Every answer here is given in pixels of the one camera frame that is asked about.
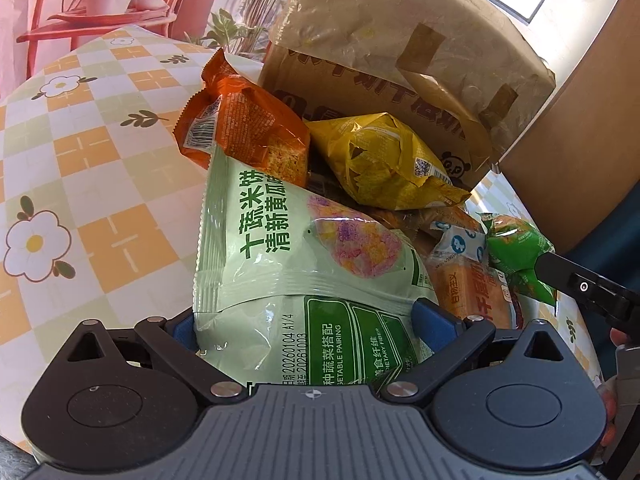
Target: cardboard box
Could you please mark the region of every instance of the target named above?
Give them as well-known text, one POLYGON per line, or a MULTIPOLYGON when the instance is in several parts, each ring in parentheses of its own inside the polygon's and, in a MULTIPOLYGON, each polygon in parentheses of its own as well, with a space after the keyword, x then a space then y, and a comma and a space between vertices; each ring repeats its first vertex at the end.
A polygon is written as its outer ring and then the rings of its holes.
POLYGON ((266 88, 306 100, 312 115, 321 106, 389 112, 438 156, 450 153, 459 168, 451 176, 467 187, 555 88, 553 73, 488 0, 289 0, 270 39, 277 48, 265 60, 266 88))

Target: pink and yellow cracker image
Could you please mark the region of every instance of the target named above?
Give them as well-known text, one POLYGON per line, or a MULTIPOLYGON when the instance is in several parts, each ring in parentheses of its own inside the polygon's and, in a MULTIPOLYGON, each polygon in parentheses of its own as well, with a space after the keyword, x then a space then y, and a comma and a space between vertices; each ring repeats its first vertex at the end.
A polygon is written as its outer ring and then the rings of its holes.
POLYGON ((318 239, 352 274, 376 278, 398 260, 402 242, 374 219, 317 195, 309 197, 307 205, 318 239))

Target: wooden panel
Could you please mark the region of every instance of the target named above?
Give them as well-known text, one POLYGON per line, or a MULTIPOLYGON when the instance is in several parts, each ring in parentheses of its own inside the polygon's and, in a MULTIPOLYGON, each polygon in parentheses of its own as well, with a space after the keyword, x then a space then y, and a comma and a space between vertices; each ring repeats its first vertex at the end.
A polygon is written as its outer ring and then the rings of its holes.
POLYGON ((560 253, 640 180, 640 0, 618 0, 580 64, 500 168, 560 253))

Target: checkered tablecloth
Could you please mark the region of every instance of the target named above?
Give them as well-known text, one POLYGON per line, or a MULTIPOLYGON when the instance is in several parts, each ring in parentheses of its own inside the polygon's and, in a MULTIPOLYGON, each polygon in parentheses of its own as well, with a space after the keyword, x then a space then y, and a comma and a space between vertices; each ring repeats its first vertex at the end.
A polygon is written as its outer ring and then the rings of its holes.
MULTIPOLYGON (((191 305, 205 171, 171 132, 211 56, 125 27, 0 104, 0 434, 22 447, 22 405, 81 320, 131 327, 191 305)), ((496 174, 468 206, 529 217, 496 174)), ((575 303, 527 308, 599 374, 575 303)))

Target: yellow snack bag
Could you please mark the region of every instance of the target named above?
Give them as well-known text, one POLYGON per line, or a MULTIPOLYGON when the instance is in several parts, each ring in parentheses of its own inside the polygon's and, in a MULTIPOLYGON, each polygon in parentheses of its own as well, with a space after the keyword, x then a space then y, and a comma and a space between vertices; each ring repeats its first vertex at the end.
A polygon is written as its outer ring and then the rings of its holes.
POLYGON ((469 198, 451 184, 424 141, 390 114, 307 126, 318 151, 359 204, 401 210, 455 205, 469 198))

